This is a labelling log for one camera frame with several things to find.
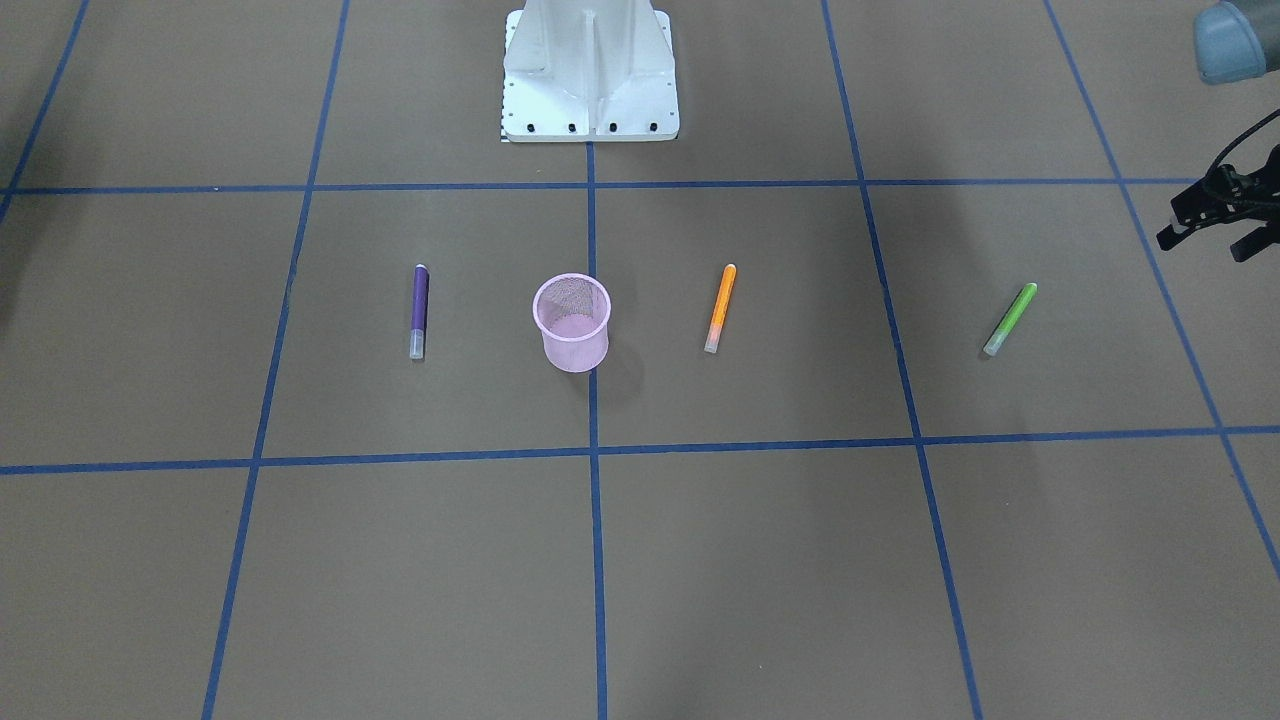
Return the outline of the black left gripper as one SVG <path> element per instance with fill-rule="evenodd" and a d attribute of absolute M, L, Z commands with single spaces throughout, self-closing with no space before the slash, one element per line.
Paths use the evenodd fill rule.
<path fill-rule="evenodd" d="M 1238 135 L 1210 163 L 1204 183 L 1196 182 L 1188 186 L 1170 201 L 1172 219 L 1156 234 L 1156 242 L 1162 251 L 1175 249 L 1189 234 L 1220 222 L 1238 222 L 1247 218 L 1262 222 L 1277 220 L 1277 145 L 1257 170 L 1240 173 L 1228 163 L 1228 156 L 1236 147 L 1274 123 L 1277 117 L 1277 111 L 1271 111 Z M 1265 224 L 1234 242 L 1230 254 L 1235 263 L 1247 263 L 1279 243 L 1279 224 Z"/>

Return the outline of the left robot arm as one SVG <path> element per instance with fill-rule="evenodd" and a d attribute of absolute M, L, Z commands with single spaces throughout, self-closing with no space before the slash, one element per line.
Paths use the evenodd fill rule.
<path fill-rule="evenodd" d="M 1196 63 L 1206 85 L 1257 79 L 1279 68 L 1279 5 L 1276 1 L 1216 1 L 1193 23 Z M 1235 263 L 1279 243 L 1279 147 L 1256 170 L 1242 172 L 1228 156 L 1266 126 L 1272 110 L 1230 141 L 1196 182 L 1170 201 L 1171 219 L 1156 236 L 1170 251 L 1196 232 L 1215 225 L 1254 222 L 1257 227 L 1230 246 Z"/>

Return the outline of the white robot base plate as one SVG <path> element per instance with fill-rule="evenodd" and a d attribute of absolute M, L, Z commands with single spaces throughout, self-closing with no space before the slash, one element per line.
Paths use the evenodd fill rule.
<path fill-rule="evenodd" d="M 664 142 L 680 135 L 672 23 L 649 1 L 526 1 L 504 22 L 500 137 Z"/>

